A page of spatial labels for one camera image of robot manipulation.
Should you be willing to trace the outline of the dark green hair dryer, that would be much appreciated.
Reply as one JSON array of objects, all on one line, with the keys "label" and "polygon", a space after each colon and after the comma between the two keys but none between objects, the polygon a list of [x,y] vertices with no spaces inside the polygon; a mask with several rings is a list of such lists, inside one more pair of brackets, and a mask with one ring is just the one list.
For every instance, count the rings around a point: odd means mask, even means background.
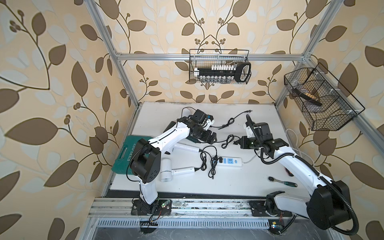
[{"label": "dark green hair dryer", "polygon": [[[174,127],[176,125],[176,122],[174,122],[174,121],[171,121],[170,123],[169,123],[169,125],[165,128],[165,130],[164,130],[164,133],[166,132],[166,131],[168,131],[169,129],[171,129],[172,127]],[[221,148],[222,149],[226,149],[227,147],[228,147],[228,145],[230,145],[230,144],[235,144],[235,141],[236,140],[239,140],[240,139],[240,137],[238,137],[238,136],[235,136],[235,135],[228,135],[227,136],[227,138],[225,139],[225,140],[223,140],[223,141],[218,141],[217,143],[220,143],[221,144]]]}]

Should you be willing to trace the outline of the white blue power strip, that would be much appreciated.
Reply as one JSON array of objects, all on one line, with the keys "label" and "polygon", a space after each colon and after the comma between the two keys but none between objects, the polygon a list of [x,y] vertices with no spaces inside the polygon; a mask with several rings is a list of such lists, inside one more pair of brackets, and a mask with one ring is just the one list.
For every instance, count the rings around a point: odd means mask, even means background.
[{"label": "white blue power strip", "polygon": [[243,161],[241,158],[234,157],[219,157],[217,167],[231,167],[231,168],[241,168],[243,166]]}]

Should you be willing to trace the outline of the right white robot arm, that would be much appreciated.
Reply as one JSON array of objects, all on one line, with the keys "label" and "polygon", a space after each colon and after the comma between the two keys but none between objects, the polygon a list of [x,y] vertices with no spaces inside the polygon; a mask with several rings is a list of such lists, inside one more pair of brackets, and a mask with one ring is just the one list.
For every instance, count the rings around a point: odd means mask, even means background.
[{"label": "right white robot arm", "polygon": [[235,142],[241,149],[251,149],[265,165],[281,164],[305,187],[309,197],[289,195],[276,191],[266,196],[262,209],[274,217],[287,211],[295,217],[312,221],[319,229],[347,235],[356,235],[360,224],[350,200],[349,187],[343,181],[334,181],[320,173],[282,139],[275,139],[267,123],[256,124],[246,116],[246,136]]}]

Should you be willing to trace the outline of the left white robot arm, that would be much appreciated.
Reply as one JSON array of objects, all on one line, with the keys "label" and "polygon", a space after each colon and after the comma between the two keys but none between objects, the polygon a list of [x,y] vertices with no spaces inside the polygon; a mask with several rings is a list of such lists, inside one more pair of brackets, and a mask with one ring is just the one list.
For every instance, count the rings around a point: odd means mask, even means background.
[{"label": "left white robot arm", "polygon": [[212,115],[197,109],[192,115],[181,116],[174,121],[161,135],[150,140],[138,140],[127,167],[138,178],[140,196],[134,202],[138,216],[154,214],[162,207],[155,181],[161,171],[162,155],[171,153],[179,141],[187,138],[210,145],[216,143],[217,134],[209,129],[214,122]]}]

